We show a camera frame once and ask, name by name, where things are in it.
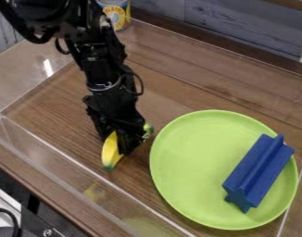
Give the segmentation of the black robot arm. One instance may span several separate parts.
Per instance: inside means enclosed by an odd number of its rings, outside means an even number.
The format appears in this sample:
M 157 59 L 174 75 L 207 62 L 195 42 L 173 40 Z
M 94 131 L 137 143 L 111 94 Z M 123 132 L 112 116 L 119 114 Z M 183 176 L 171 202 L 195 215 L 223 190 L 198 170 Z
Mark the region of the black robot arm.
M 143 80 L 126 64 L 126 46 L 95 0 L 0 0 L 0 13 L 34 44 L 54 42 L 86 75 L 91 92 L 83 98 L 102 139 L 133 153 L 143 141 L 145 118 L 137 109 Z

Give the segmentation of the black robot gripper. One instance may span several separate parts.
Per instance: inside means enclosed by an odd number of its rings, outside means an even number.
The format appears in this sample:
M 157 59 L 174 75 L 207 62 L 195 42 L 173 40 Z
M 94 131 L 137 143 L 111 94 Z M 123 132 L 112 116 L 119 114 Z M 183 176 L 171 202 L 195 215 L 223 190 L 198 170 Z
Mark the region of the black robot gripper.
M 91 89 L 91 92 L 83 102 L 98 135 L 106 141 L 116 130 L 119 152 L 128 156 L 145 140 L 145 118 L 137 109 L 142 94 L 134 86 Z

